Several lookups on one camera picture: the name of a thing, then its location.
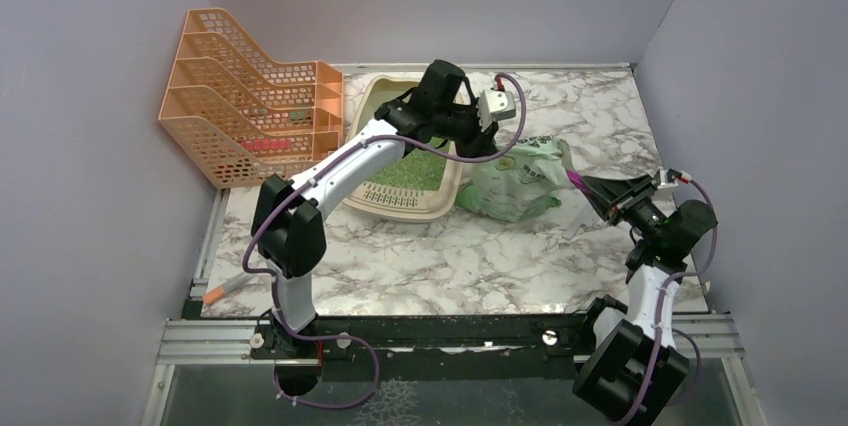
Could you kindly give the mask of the white bag sealing clip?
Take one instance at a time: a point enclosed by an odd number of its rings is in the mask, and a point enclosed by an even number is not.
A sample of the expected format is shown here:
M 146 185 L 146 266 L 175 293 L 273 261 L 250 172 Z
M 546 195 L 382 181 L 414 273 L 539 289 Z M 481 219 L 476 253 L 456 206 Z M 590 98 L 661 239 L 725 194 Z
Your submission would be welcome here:
M 589 204 L 584 205 L 571 224 L 566 228 L 563 237 L 566 240 L 571 240 L 581 229 L 592 228 L 596 224 L 597 219 L 598 217 L 593 208 Z

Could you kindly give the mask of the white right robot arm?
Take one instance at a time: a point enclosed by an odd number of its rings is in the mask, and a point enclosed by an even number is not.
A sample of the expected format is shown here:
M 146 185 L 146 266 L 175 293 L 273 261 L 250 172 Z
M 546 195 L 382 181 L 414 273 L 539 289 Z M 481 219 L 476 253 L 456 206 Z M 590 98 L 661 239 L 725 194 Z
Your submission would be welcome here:
M 708 194 L 663 213 L 653 198 L 679 183 L 697 187 L 688 173 L 661 169 L 629 179 L 569 172 L 569 180 L 592 210 L 611 226 L 626 223 L 633 247 L 625 260 L 628 301 L 595 299 L 577 326 L 579 344 L 592 352 L 573 385 L 578 398 L 613 425 L 650 425 L 672 402 L 699 360 L 677 349 L 673 305 L 681 283 L 698 270 L 686 263 L 706 234 L 715 234 L 716 213 Z

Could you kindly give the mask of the beige plastic litter box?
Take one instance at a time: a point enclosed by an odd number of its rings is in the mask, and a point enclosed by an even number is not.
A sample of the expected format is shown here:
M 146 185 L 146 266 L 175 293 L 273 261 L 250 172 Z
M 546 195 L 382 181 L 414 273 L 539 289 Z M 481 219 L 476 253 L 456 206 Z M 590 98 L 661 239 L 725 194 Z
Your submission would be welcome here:
M 421 72 L 378 72 L 355 76 L 345 86 L 346 138 L 356 136 L 378 106 L 416 86 Z M 383 219 L 422 223 L 444 216 L 454 205 L 463 165 L 448 161 L 436 191 L 377 185 L 370 180 L 355 189 L 343 203 Z

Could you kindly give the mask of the green litter bag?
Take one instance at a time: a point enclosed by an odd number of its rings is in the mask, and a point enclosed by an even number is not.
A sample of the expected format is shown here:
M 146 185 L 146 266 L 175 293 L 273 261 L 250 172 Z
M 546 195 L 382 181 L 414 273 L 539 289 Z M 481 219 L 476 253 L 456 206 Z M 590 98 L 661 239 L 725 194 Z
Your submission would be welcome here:
M 455 205 L 499 221 L 516 223 L 558 208 L 558 192 L 572 189 L 570 145 L 555 136 L 526 137 L 507 154 L 471 168 Z

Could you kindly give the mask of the purple plastic litter scoop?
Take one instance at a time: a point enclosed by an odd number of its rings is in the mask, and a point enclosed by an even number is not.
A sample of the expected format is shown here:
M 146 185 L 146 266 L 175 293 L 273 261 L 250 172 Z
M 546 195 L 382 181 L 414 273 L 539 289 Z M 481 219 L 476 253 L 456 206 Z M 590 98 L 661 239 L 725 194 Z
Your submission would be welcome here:
M 571 181 L 571 183 L 580 191 L 586 191 L 587 187 L 582 180 L 582 176 L 575 171 L 567 170 L 567 177 Z

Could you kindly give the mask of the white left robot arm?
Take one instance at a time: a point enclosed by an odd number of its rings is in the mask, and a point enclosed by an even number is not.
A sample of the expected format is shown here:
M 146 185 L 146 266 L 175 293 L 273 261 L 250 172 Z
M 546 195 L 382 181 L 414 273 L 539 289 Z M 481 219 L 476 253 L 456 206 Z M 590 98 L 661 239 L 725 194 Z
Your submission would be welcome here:
M 274 175 L 262 183 L 246 252 L 267 262 L 263 271 L 273 278 L 272 315 L 279 325 L 275 339 L 285 353 L 298 357 L 313 347 L 311 272 L 327 249 L 325 220 L 344 198 L 413 151 L 441 155 L 433 138 L 453 143 L 453 161 L 483 162 L 496 154 L 497 122 L 514 117 L 514 98 L 496 85 L 457 103 L 458 93 L 469 89 L 462 69 L 436 60 L 416 86 L 378 106 L 326 159 L 289 179 Z

